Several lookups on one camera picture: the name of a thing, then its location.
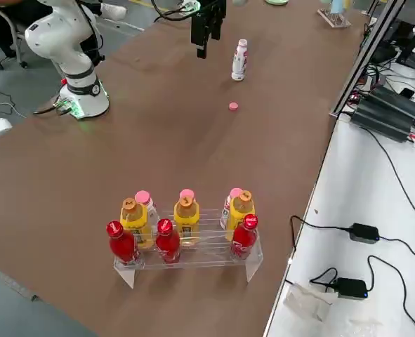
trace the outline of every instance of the metal frame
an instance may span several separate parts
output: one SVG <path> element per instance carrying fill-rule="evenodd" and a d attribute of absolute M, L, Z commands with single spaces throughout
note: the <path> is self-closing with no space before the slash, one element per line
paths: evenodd
<path fill-rule="evenodd" d="M 351 69 L 350 74 L 336 100 L 336 103 L 330 111 L 332 116 L 337 117 L 341 110 L 345 107 L 348 97 L 357 84 L 358 79 L 362 75 L 364 68 L 367 66 L 383 36 L 390 28 L 391 22 L 399 15 L 405 1 L 406 0 L 389 0 L 385 5 L 382 14 L 379 16 L 373 30 L 371 31 L 371 34 L 360 50 L 357 59 L 354 62 L 353 68 Z"/>

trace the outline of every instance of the orange bottle cap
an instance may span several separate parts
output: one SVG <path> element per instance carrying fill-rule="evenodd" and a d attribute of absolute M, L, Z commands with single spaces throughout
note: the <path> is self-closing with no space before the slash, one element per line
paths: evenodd
<path fill-rule="evenodd" d="M 179 199 L 179 204 L 182 207 L 190 207 L 193 204 L 193 198 L 190 196 L 184 196 Z"/>
<path fill-rule="evenodd" d="M 242 201 L 251 201 L 252 194 L 250 193 L 250 191 L 242 191 L 242 193 L 240 193 L 239 195 L 239 198 Z"/>
<path fill-rule="evenodd" d="M 137 202 L 134 198 L 126 198 L 123 201 L 123 209 L 126 212 L 132 212 L 136 206 L 137 206 Z"/>

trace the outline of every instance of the pink cap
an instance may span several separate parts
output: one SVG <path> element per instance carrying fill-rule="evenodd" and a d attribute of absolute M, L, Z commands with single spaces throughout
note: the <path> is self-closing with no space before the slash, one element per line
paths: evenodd
<path fill-rule="evenodd" d="M 147 204 L 148 202 L 150 202 L 151 195 L 147 191 L 138 191 L 134 199 L 137 202 L 140 202 L 141 204 Z"/>
<path fill-rule="evenodd" d="M 235 111 L 237 109 L 238 109 L 238 104 L 236 102 L 229 103 L 229 110 L 230 111 Z"/>
<path fill-rule="evenodd" d="M 231 198 L 238 197 L 240 195 L 240 193 L 242 193 L 242 191 L 243 190 L 241 188 L 238 188 L 238 187 L 232 188 L 230 193 L 229 193 L 229 197 L 231 197 Z"/>
<path fill-rule="evenodd" d="M 195 198 L 195 193 L 192 190 L 189 190 L 188 188 L 186 188 L 186 189 L 180 191 L 179 197 L 180 198 L 192 197 L 194 199 Z"/>

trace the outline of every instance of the black power adapter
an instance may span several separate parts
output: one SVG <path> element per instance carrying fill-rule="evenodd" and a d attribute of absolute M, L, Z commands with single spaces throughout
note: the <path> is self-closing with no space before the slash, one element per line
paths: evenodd
<path fill-rule="evenodd" d="M 339 298 L 364 300 L 368 297 L 367 284 L 361 279 L 339 277 L 332 288 L 338 292 Z"/>
<path fill-rule="evenodd" d="M 380 239 L 377 227 L 354 223 L 348 231 L 351 240 L 364 244 L 375 244 Z"/>

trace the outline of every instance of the plastic bottle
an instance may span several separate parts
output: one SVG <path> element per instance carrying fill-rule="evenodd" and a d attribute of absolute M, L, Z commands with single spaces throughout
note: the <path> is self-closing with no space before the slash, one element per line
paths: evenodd
<path fill-rule="evenodd" d="M 248 214 L 243 222 L 235 228 L 230 254 L 233 260 L 246 260 L 257 240 L 258 219 L 254 214 Z"/>
<path fill-rule="evenodd" d="M 174 205 L 174 220 L 182 239 L 182 245 L 191 246 L 198 242 L 199 204 L 192 197 L 182 197 Z"/>
<path fill-rule="evenodd" d="M 106 231 L 110 237 L 110 249 L 123 264 L 142 262 L 136 239 L 130 232 L 123 229 L 120 222 L 111 221 L 107 224 Z"/>
<path fill-rule="evenodd" d="M 123 201 L 120 223 L 125 230 L 129 230 L 134 234 L 138 248 L 146 249 L 154 244 L 152 229 L 147 223 L 146 207 L 136 202 L 134 198 L 127 198 Z"/>
<path fill-rule="evenodd" d="M 159 214 L 157 214 L 156 204 L 152 200 L 151 194 L 147 191 L 138 191 L 135 199 L 136 202 L 145 205 L 148 212 L 147 222 L 152 226 L 152 231 L 155 233 L 160 217 Z"/>
<path fill-rule="evenodd" d="M 248 41 L 240 39 L 232 62 L 232 78 L 235 81 L 243 81 L 248 63 Z"/>
<path fill-rule="evenodd" d="M 184 190 L 180 191 L 179 193 L 179 199 L 182 197 L 192 197 L 194 201 L 196 201 L 195 199 L 195 192 L 193 192 L 192 190 L 185 188 Z"/>
<path fill-rule="evenodd" d="M 180 238 L 169 219 L 157 223 L 156 246 L 165 263 L 177 263 L 180 258 Z"/>
<path fill-rule="evenodd" d="M 235 197 L 238 197 L 239 194 L 242 192 L 241 188 L 232 188 L 228 197 L 224 201 L 223 212 L 221 213 L 220 225 L 221 228 L 225 229 L 226 224 L 228 223 L 229 212 L 230 212 L 230 201 Z"/>
<path fill-rule="evenodd" d="M 238 197 L 232 199 L 230 203 L 230 215 L 226 226 L 226 239 L 232 240 L 232 231 L 243 221 L 247 214 L 255 214 L 254 202 L 250 191 L 242 191 Z"/>

